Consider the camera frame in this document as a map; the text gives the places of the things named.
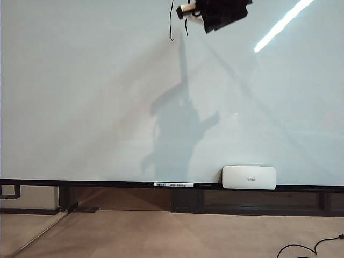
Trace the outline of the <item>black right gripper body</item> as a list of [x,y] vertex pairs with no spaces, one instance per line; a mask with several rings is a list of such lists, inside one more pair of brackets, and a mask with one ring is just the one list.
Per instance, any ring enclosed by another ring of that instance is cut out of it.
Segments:
[[203,0],[196,1],[196,9],[208,34],[245,18],[248,15],[247,6],[252,3],[250,0]]

